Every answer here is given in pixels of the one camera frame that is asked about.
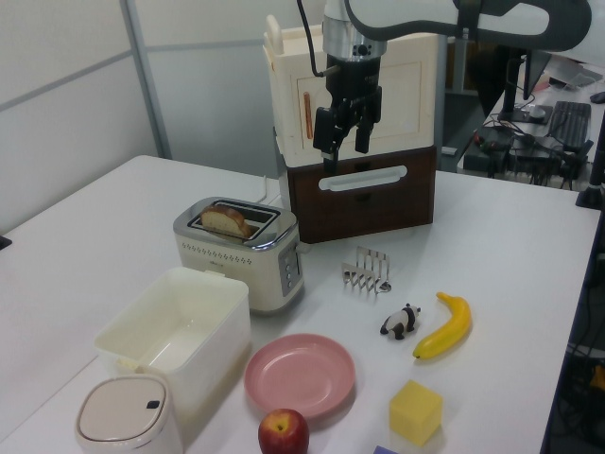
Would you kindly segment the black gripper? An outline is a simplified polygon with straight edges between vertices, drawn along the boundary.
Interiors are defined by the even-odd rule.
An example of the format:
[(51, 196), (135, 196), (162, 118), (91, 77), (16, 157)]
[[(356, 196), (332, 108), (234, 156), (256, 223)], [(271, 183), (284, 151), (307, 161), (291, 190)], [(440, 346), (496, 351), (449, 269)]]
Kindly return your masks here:
[(354, 149), (360, 153), (369, 151), (374, 124), (381, 115), (381, 58), (345, 61), (328, 55), (326, 62), (337, 69), (326, 78), (332, 97), (330, 108), (316, 110), (313, 147), (320, 151), (324, 170), (335, 174), (343, 140), (341, 128), (357, 126)]

